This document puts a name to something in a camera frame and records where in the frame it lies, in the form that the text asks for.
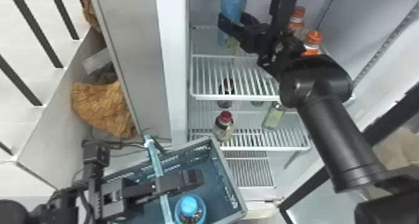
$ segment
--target blue bottle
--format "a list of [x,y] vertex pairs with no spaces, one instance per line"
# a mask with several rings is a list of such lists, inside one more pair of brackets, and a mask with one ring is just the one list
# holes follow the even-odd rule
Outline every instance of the blue bottle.
[[206,206],[201,197],[185,195],[180,198],[175,207],[176,224],[203,224],[206,218]]
[[[239,24],[241,12],[244,11],[248,0],[221,0],[221,13],[230,19],[232,22]],[[237,42],[234,38],[229,37],[225,32],[218,31],[218,45],[223,48],[237,47]]]

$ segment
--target beverage bottle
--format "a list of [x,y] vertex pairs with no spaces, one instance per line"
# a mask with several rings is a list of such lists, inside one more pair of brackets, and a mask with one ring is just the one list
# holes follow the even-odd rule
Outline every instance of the beverage bottle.
[[202,224],[206,218],[206,205],[197,195],[185,195],[175,206],[176,224]]
[[[234,94],[234,87],[233,87],[233,80],[230,78],[227,80],[227,78],[224,79],[224,93],[223,93],[223,86],[219,85],[218,92],[220,94]],[[233,104],[233,101],[231,100],[217,100],[218,107],[222,109],[228,109],[231,107],[231,104]]]
[[215,138],[220,141],[230,140],[233,134],[233,116],[231,112],[222,111],[217,118],[215,118],[213,133]]
[[294,33],[294,36],[298,37],[300,40],[304,40],[304,14],[306,9],[302,6],[296,6],[294,14],[289,20],[288,28]]
[[265,118],[262,121],[262,129],[265,131],[274,131],[278,129],[282,115],[286,108],[278,101],[273,101],[268,108]]
[[302,56],[314,56],[320,53],[320,44],[322,43],[322,34],[319,31],[310,31],[306,35],[304,48],[306,51]]
[[[241,12],[244,11],[246,3],[247,0],[221,0],[221,13],[233,23],[239,24]],[[235,38],[218,30],[218,45],[223,48],[228,48],[232,53],[236,50],[238,42]]]

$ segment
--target gray crate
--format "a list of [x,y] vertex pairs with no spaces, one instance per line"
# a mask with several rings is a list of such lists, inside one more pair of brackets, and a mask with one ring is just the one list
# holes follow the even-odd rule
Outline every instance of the gray crate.
[[[203,137],[188,142],[178,150],[170,151],[160,157],[163,171],[176,171],[189,168],[200,168],[203,171],[205,184],[184,194],[169,198],[172,214],[176,202],[185,194],[200,196],[207,207],[206,224],[234,223],[246,216],[247,208],[232,177],[222,151],[212,137]],[[104,181],[125,177],[142,183],[153,178],[154,169],[151,162],[143,162],[134,167],[119,171],[104,178]],[[144,205],[138,216],[121,224],[164,223],[159,200]]]

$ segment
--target blue bottle cap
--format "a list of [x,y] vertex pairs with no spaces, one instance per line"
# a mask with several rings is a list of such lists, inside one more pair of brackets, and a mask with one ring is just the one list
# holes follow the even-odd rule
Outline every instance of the blue bottle cap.
[[198,211],[198,202],[191,196],[185,196],[180,203],[180,210],[185,217],[192,217]]

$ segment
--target wicker basket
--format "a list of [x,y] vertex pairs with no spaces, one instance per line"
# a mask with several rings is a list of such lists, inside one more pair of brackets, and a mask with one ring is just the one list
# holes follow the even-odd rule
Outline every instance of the wicker basket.
[[114,136],[130,139],[137,132],[118,80],[111,84],[73,85],[72,105],[90,125]]

